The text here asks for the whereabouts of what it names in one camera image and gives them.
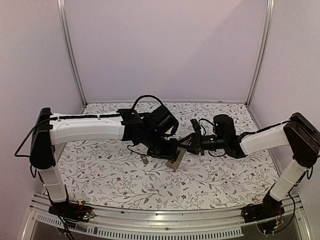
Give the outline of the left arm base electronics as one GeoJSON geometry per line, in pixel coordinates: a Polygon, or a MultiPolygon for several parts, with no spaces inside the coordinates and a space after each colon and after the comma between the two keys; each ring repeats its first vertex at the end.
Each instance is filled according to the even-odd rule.
{"type": "Polygon", "coordinates": [[[56,215],[62,222],[64,234],[68,240],[75,239],[70,228],[75,229],[77,223],[88,223],[90,219],[95,217],[93,208],[86,205],[85,201],[80,201],[78,203],[70,202],[68,196],[66,200],[62,202],[53,202],[51,198],[49,198],[49,201],[50,207],[48,212],[56,215]]]}

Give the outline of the beige remote control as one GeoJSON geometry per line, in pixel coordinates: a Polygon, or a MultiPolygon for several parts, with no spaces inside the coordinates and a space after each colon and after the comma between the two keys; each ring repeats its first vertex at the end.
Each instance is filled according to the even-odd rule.
{"type": "Polygon", "coordinates": [[[176,158],[168,160],[166,163],[166,166],[172,170],[177,170],[178,167],[180,166],[182,159],[184,158],[185,153],[186,153],[185,148],[178,147],[176,151],[176,158]]]}

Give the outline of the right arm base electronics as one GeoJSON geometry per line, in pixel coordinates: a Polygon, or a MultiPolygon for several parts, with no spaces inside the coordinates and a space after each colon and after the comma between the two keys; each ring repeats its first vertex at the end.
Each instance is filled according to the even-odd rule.
{"type": "Polygon", "coordinates": [[[241,209],[241,217],[245,223],[256,222],[257,230],[264,236],[271,236],[284,231],[293,221],[296,213],[296,202],[291,194],[289,198],[293,203],[293,213],[290,219],[285,222],[282,201],[276,201],[266,195],[262,203],[248,204],[241,209]]]}

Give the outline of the beige battery cover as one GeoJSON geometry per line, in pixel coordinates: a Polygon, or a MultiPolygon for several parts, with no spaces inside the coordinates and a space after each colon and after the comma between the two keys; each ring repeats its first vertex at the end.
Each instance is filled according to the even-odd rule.
{"type": "Polygon", "coordinates": [[[144,165],[147,165],[149,163],[149,160],[145,155],[140,155],[140,158],[144,165]]]}

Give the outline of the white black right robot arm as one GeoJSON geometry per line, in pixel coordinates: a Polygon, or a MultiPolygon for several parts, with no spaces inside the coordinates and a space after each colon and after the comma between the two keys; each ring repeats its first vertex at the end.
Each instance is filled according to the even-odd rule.
{"type": "Polygon", "coordinates": [[[240,135],[236,134],[234,120],[226,114],[213,118],[212,135],[202,135],[199,122],[195,119],[191,122],[194,132],[179,140],[178,145],[194,155],[223,149],[227,156],[241,159],[277,147],[291,148],[291,162],[258,208],[262,218],[269,218],[278,210],[278,204],[319,158],[320,132],[299,112],[288,120],[240,135]]]}

